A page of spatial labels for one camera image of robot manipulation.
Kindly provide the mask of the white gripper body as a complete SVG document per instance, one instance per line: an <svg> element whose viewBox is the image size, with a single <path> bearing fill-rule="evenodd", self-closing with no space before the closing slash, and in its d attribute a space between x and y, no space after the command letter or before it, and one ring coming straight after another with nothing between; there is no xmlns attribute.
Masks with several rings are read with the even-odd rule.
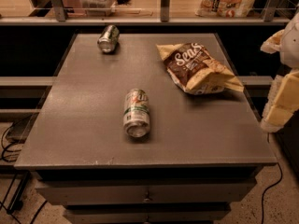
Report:
<svg viewBox="0 0 299 224"><path fill-rule="evenodd" d="M271 87L270 87L270 90L269 90L269 93L267 96L267 103L265 104L264 109L263 109L263 118L264 119L268 116L270 109L273 106L274 100L275 100L275 98L278 94L279 88L281 86L282 79L283 79L283 76L276 75L274 80L271 83Z"/></svg>

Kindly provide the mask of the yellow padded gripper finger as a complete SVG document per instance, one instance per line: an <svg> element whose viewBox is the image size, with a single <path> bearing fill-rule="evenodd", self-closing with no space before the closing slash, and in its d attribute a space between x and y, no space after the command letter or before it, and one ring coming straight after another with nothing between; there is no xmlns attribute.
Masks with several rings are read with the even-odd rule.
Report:
<svg viewBox="0 0 299 224"><path fill-rule="evenodd" d="M279 30L278 32L270 36L261 45L261 51L269 54L281 52L281 38L283 34L284 34L284 29Z"/></svg>
<svg viewBox="0 0 299 224"><path fill-rule="evenodd" d="M299 70L291 70L282 79L278 94L268 116L262 115L261 128L276 133L284 127L293 114L299 110Z"/></svg>

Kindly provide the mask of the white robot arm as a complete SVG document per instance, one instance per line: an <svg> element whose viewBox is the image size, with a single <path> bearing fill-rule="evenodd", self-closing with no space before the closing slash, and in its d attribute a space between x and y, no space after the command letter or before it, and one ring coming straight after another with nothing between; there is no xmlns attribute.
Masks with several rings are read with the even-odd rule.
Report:
<svg viewBox="0 0 299 224"><path fill-rule="evenodd" d="M270 54L278 51L280 62L291 69L285 76L275 76L263 109L261 128L276 133L299 110L299 14L264 41L261 51Z"/></svg>

